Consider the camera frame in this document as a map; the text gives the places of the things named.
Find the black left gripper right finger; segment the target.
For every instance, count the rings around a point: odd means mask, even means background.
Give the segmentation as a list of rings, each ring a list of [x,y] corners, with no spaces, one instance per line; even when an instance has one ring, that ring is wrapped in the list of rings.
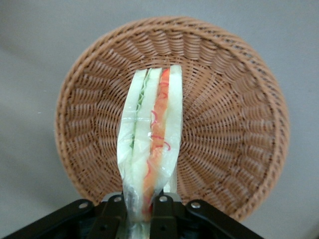
[[[163,194],[153,202],[150,238],[260,239],[261,236],[204,200],[184,205]]]

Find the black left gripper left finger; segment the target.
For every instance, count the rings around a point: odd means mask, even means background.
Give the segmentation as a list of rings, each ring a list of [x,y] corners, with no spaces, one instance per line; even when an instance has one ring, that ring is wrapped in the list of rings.
[[[124,198],[114,194],[95,206],[76,200],[6,236],[6,239],[121,239],[127,218]]]

